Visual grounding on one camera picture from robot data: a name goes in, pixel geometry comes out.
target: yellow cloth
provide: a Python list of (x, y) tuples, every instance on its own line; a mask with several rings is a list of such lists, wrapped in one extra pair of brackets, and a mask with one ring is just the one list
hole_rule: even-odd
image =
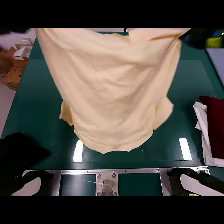
[(134, 29), (129, 36), (88, 29), (36, 29), (45, 60), (65, 103), (60, 117), (101, 153), (130, 151), (172, 113), (167, 92), (183, 34)]

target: folded maroon fabric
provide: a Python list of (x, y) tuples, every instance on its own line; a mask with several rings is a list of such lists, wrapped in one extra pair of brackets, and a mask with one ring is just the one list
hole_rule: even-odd
[(199, 99), (207, 105), (208, 136), (212, 157), (224, 159), (224, 100), (210, 96), (201, 96)]

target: white cloth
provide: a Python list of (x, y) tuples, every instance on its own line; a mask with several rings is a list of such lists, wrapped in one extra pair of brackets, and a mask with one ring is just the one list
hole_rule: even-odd
[(172, 113), (167, 92), (183, 31), (134, 29), (126, 37), (88, 29), (36, 31), (71, 113), (68, 123), (90, 149), (130, 151), (147, 141)]
[(202, 103), (195, 102), (193, 108), (198, 119), (196, 128), (201, 130), (203, 157), (205, 164), (208, 166), (224, 167), (223, 159), (212, 157), (211, 145), (208, 136), (207, 106)]

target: screw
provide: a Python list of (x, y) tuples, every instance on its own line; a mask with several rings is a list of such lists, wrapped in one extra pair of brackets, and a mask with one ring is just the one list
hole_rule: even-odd
[(112, 174), (112, 177), (113, 177), (113, 178), (116, 178), (116, 176), (117, 176), (116, 173), (113, 173), (113, 174)]

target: table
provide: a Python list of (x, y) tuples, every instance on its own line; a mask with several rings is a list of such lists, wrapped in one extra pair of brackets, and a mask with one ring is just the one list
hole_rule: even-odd
[[(2, 137), (22, 132), (52, 152), (49, 158), (36, 164), (34, 169), (200, 166), (204, 165), (201, 135), (195, 129), (196, 117), (192, 106), (201, 95), (223, 98), (224, 90), (206, 51), (193, 49), (183, 43), (176, 74), (168, 92), (174, 104), (169, 119), (147, 142), (131, 152), (103, 155), (84, 146), (82, 162), (73, 162), (78, 138), (73, 127), (59, 119), (62, 98), (36, 40)], [(188, 142), (192, 160), (183, 157), (180, 139)], [(212, 168), (211, 173), (215, 174), (216, 169), (220, 176), (220, 168)]]

